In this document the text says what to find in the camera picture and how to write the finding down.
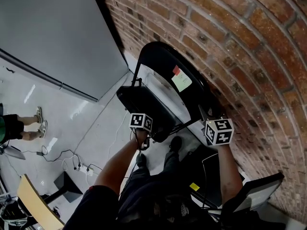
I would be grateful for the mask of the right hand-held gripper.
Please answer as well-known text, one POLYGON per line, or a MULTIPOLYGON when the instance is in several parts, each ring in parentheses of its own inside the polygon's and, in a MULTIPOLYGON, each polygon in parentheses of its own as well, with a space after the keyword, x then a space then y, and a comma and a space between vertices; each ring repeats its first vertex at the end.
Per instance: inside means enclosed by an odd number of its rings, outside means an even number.
POLYGON ((217 115, 213 115, 210 108, 205 111, 200 105, 199 109, 202 116, 204 128, 202 132, 206 138, 208 146, 227 145, 231 143, 234 134, 234 124, 231 118, 228 118, 225 109, 218 110, 217 115))

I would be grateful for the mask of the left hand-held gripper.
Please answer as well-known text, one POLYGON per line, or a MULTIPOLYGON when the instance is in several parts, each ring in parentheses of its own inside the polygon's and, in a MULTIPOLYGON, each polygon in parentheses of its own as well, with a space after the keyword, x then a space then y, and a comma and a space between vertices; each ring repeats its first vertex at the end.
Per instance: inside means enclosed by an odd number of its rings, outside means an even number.
POLYGON ((147 150, 149 148, 152 127, 153 119, 150 118, 147 114, 131 113, 129 128, 134 133, 136 140, 138 141, 137 130, 147 132, 147 138, 141 145, 139 145, 139 150, 147 150))

